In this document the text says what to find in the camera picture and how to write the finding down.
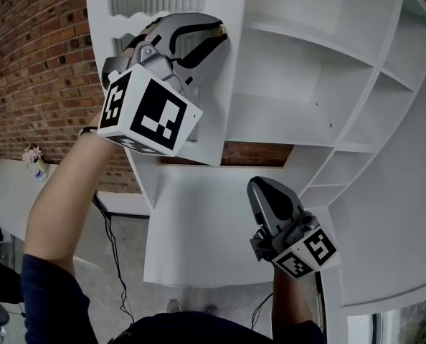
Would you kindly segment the person's left forearm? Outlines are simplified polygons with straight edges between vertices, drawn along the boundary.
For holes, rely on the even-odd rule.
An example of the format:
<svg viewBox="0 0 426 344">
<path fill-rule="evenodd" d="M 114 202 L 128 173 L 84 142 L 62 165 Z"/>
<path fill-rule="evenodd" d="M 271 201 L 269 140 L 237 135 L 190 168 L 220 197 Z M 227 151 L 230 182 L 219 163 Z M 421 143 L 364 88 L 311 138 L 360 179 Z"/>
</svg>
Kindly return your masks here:
<svg viewBox="0 0 426 344">
<path fill-rule="evenodd" d="M 74 273 L 73 259 L 93 195 L 118 148 L 94 133 L 78 137 L 33 204 L 25 254 Z"/>
</svg>

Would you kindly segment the white side table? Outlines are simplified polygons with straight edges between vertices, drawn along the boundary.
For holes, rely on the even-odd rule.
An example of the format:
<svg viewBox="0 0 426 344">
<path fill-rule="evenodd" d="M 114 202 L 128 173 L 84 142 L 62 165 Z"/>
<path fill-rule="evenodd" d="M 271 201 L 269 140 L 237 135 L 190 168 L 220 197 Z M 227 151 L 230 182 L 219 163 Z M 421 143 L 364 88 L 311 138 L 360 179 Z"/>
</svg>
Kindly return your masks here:
<svg viewBox="0 0 426 344">
<path fill-rule="evenodd" d="M 29 212 L 44 185 L 23 161 L 0 159 L 0 227 L 3 230 L 25 240 Z M 75 258 L 102 266 L 107 245 L 103 215 L 91 204 Z"/>
</svg>

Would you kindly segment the white desk with hutch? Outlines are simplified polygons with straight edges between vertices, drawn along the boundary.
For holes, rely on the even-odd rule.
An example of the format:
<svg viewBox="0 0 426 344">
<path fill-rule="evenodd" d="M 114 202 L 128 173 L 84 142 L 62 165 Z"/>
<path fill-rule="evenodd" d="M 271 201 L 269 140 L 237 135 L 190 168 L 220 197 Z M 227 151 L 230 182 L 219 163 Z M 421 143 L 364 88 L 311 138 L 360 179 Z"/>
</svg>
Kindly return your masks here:
<svg viewBox="0 0 426 344">
<path fill-rule="evenodd" d="M 398 282 L 426 186 L 377 165 L 425 75 L 423 0 L 245 0 L 220 164 L 162 166 L 128 152 L 151 210 L 145 281 L 268 281 L 246 193 L 267 176 L 321 222 L 333 212 L 344 274 Z"/>
</svg>

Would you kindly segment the person's dark navy shirt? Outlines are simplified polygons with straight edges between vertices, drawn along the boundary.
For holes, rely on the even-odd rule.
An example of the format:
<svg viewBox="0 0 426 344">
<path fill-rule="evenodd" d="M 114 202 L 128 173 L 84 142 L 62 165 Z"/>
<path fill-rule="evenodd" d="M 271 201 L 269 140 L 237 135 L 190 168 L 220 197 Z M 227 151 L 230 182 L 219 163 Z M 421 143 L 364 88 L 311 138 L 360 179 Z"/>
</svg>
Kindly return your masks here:
<svg viewBox="0 0 426 344">
<path fill-rule="evenodd" d="M 90 300 L 69 272 L 26 254 L 21 291 L 27 344 L 98 344 L 88 314 Z M 311 320 L 268 338 L 205 312 L 176 312 L 144 317 L 108 344 L 325 344 L 325 340 Z"/>
</svg>

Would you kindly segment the person's right forearm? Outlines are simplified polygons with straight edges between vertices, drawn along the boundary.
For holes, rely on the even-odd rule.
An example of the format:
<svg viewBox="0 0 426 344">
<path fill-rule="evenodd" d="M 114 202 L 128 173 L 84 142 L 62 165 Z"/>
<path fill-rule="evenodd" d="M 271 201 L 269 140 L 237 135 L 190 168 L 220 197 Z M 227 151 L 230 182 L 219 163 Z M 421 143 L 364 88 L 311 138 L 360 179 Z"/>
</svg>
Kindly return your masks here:
<svg viewBox="0 0 426 344">
<path fill-rule="evenodd" d="M 283 333 L 295 325 L 312 321 L 302 284 L 275 267 L 273 273 L 273 339 L 283 337 Z"/>
</svg>

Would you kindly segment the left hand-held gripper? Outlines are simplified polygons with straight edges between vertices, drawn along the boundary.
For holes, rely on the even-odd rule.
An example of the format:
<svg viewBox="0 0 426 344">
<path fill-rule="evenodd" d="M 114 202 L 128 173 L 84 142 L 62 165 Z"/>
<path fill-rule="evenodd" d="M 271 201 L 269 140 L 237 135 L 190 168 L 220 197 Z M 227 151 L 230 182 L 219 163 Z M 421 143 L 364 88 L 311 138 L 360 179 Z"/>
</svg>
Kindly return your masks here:
<svg viewBox="0 0 426 344">
<path fill-rule="evenodd" d="M 198 12 L 158 18 L 131 57 L 109 57 L 98 135 L 140 154 L 175 156 L 195 133 L 203 112 L 199 85 L 228 52 L 223 21 Z"/>
</svg>

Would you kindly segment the black framed window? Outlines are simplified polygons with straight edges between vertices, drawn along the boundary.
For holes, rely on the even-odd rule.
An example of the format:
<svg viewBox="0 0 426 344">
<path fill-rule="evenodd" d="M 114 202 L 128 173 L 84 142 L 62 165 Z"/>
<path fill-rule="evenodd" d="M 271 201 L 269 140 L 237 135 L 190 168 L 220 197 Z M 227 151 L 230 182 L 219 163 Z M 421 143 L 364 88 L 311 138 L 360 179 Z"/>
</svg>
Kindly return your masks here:
<svg viewBox="0 0 426 344">
<path fill-rule="evenodd" d="M 347 318 L 348 344 L 426 344 L 426 300 Z"/>
</svg>

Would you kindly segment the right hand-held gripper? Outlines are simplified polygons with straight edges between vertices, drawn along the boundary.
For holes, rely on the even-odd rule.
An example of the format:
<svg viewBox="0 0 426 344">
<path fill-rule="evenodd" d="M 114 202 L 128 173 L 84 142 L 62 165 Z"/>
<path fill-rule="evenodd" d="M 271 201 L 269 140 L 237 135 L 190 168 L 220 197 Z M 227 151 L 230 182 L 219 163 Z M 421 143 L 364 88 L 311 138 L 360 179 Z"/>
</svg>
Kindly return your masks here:
<svg viewBox="0 0 426 344">
<path fill-rule="evenodd" d="M 339 264 L 338 248 L 325 226 L 273 180 L 250 179 L 247 195 L 255 220 L 262 226 L 250 240 L 259 261 L 272 263 L 293 279 Z M 280 219 L 292 219 L 295 211 L 301 215 L 278 230 Z"/>
</svg>

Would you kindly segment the white cabinet door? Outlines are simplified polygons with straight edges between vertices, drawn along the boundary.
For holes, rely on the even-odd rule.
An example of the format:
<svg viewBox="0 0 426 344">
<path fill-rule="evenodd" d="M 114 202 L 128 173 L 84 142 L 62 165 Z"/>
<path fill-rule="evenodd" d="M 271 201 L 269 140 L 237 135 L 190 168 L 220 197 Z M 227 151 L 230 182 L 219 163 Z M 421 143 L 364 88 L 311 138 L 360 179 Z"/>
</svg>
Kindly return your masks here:
<svg viewBox="0 0 426 344">
<path fill-rule="evenodd" d="M 195 133 L 175 156 L 211 166 L 220 164 L 232 99 L 245 0 L 86 0 L 95 61 L 100 75 L 109 57 L 131 57 L 140 36 L 154 22 L 176 13 L 198 12 L 223 21 L 228 52 L 220 65 L 199 85 L 203 112 Z"/>
</svg>

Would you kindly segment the pink flowers in vase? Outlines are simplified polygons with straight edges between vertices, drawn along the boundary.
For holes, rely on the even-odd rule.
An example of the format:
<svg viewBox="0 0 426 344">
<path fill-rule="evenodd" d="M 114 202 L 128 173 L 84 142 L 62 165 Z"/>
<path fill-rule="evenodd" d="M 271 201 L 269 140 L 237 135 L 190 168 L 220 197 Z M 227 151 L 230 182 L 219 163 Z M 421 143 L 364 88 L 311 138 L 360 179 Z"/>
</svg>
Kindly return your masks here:
<svg viewBox="0 0 426 344">
<path fill-rule="evenodd" d="M 33 176 L 40 182 L 47 180 L 47 166 L 44 159 L 44 152 L 37 145 L 30 145 L 24 149 L 22 160 Z"/>
</svg>

